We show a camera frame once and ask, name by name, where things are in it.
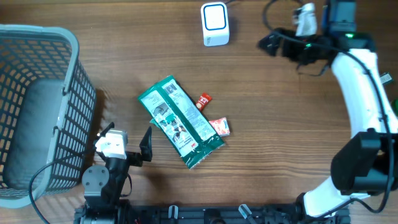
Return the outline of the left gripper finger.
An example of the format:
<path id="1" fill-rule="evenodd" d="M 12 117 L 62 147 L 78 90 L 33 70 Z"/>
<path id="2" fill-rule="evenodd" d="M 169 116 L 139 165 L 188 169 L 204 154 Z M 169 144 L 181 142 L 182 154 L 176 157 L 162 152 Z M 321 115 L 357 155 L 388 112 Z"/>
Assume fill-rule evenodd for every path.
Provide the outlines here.
<path id="1" fill-rule="evenodd" d="M 107 127 L 105 127 L 100 133 L 97 134 L 98 137 L 105 137 L 108 131 L 114 128 L 114 123 L 110 122 Z"/>
<path id="2" fill-rule="evenodd" d="M 149 126 L 142 141 L 139 144 L 141 149 L 141 156 L 143 161 L 151 161 L 153 152 L 152 152 L 152 128 Z"/>

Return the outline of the light green wipes packet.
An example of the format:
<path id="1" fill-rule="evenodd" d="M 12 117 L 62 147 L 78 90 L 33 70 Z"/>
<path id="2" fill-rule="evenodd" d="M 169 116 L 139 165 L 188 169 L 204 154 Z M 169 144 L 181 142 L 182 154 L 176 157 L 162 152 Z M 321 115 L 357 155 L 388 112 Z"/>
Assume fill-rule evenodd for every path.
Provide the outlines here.
<path id="1" fill-rule="evenodd" d="M 156 127 L 160 128 L 160 126 L 158 125 L 157 121 L 156 121 L 154 118 L 152 118 L 152 119 L 150 120 L 150 123 L 152 123 L 152 124 L 154 124 Z"/>

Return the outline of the long green white package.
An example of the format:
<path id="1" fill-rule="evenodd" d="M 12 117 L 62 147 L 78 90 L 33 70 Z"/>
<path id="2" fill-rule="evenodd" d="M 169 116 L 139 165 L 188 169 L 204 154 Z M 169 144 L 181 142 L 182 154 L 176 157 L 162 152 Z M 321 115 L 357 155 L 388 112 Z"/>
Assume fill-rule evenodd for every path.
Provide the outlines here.
<path id="1" fill-rule="evenodd" d="M 152 85 L 138 100 L 189 169 L 224 146 L 221 136 L 173 76 Z"/>

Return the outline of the red white packet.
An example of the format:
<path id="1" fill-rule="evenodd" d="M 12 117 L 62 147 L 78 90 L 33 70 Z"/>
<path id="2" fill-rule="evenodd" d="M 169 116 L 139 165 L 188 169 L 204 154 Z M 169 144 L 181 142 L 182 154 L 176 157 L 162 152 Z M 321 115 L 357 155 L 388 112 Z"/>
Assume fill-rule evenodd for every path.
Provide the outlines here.
<path id="1" fill-rule="evenodd" d="M 196 102 L 195 105 L 199 111 L 203 111 L 206 105 L 208 105 L 212 99 L 213 98 L 209 94 L 204 92 L 201 94 L 199 100 Z"/>

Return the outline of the red white tissue pack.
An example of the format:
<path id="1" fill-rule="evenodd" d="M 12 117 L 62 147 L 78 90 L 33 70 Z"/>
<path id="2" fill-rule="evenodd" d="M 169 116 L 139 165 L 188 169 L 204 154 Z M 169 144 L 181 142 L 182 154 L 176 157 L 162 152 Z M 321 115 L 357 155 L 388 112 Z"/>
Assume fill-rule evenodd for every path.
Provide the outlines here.
<path id="1" fill-rule="evenodd" d="M 225 117 L 216 120 L 210 120 L 209 123 L 221 137 L 230 135 L 231 132 L 228 126 L 228 121 Z"/>

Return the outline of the small green white box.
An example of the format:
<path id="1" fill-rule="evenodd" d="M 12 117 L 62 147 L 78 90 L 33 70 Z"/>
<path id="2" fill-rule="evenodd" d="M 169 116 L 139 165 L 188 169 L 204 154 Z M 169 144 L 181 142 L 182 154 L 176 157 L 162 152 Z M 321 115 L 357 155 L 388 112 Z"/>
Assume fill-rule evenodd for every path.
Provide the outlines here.
<path id="1" fill-rule="evenodd" d="M 392 82 L 394 81 L 393 78 L 392 78 L 392 76 L 391 76 L 391 74 L 390 74 L 389 72 L 383 73 L 383 74 L 380 76 L 380 80 L 381 80 L 381 83 L 382 83 L 383 85 L 388 85 L 389 83 L 392 83 Z"/>

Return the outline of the green lid jar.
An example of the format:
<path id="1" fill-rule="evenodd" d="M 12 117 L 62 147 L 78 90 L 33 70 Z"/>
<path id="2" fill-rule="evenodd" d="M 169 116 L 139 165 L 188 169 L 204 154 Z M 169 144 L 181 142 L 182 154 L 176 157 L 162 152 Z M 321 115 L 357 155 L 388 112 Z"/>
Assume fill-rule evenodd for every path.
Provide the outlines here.
<path id="1" fill-rule="evenodd" d="M 391 108 L 396 116 L 398 116 L 398 99 L 391 102 Z"/>

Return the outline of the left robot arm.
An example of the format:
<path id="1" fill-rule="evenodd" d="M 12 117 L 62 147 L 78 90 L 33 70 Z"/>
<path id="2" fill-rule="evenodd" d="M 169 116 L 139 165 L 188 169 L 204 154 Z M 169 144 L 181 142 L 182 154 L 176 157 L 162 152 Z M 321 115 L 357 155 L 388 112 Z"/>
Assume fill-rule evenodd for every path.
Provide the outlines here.
<path id="1" fill-rule="evenodd" d="M 152 128 L 147 129 L 139 143 L 140 152 L 127 151 L 127 144 L 127 132 L 116 130 L 114 123 L 97 134 L 94 149 L 105 165 L 93 165 L 83 173 L 85 204 L 75 210 L 74 223 L 142 222 L 126 198 L 129 194 L 122 191 L 126 180 L 132 182 L 129 168 L 152 160 Z"/>

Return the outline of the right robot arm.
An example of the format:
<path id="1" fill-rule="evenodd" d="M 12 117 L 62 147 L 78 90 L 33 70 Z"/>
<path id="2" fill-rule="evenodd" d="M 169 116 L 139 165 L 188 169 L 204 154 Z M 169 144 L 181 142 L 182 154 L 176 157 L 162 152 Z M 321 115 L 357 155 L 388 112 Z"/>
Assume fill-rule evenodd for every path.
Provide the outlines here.
<path id="1" fill-rule="evenodd" d="M 302 193 L 293 204 L 275 206 L 292 223 L 341 221 L 351 203 L 381 196 L 375 213 L 384 210 L 397 189 L 397 116 L 384 90 L 372 37 L 357 32 L 355 1 L 329 0 L 322 23 L 315 6 L 301 3 L 294 11 L 295 30 L 270 28 L 258 43 L 271 56 L 280 52 L 299 67 L 325 61 L 337 79 L 351 127 L 351 138 L 334 156 L 330 176 Z"/>

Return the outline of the white barcode scanner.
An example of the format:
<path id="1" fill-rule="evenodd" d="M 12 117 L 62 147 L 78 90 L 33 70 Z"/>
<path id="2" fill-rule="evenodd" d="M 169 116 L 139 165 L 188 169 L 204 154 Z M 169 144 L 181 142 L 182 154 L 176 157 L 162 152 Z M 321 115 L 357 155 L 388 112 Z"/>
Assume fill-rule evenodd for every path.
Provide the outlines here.
<path id="1" fill-rule="evenodd" d="M 202 5 L 200 12 L 204 46 L 226 45 L 229 42 L 230 35 L 226 4 L 209 2 Z"/>

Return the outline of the grey plastic mesh basket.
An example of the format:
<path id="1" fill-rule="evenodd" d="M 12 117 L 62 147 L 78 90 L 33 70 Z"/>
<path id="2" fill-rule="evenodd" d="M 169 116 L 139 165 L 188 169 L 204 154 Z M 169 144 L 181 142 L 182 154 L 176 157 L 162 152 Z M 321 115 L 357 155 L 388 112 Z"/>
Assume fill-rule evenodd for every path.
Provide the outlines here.
<path id="1" fill-rule="evenodd" d="M 83 172 L 96 90 L 74 34 L 1 26 L 1 206 L 72 189 Z"/>

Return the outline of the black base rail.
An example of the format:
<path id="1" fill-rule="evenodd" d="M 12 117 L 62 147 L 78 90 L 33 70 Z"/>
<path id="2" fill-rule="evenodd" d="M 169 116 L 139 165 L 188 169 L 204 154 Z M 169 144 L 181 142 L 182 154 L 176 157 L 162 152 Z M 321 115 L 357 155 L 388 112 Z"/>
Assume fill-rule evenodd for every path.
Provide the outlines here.
<path id="1" fill-rule="evenodd" d="M 309 223 L 310 217 L 299 217 L 292 204 L 274 204 L 253 207 L 169 207 L 125 205 L 123 208 L 94 211 L 88 207 L 75 210 L 74 223 Z"/>

